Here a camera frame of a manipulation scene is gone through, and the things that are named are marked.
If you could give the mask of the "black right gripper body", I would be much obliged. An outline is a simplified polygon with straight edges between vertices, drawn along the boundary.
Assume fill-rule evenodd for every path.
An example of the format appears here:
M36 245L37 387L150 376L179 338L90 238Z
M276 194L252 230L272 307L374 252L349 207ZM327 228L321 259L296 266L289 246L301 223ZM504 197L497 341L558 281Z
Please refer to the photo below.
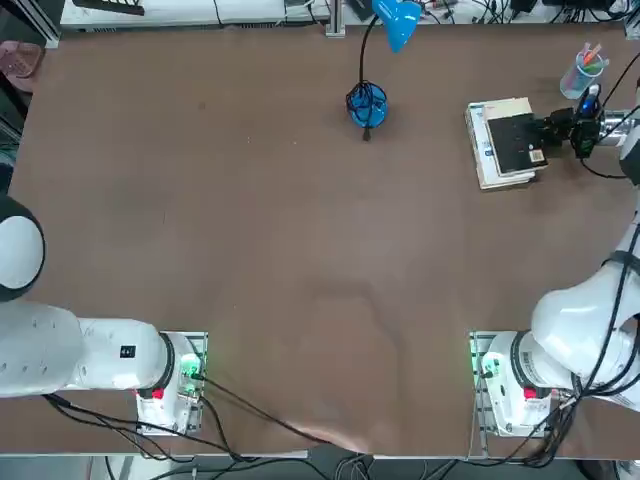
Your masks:
M562 145L564 142L568 142L571 138L571 134L575 124L575 111L573 108L563 108L551 112L548 116L552 123L549 131L556 132L562 136Z

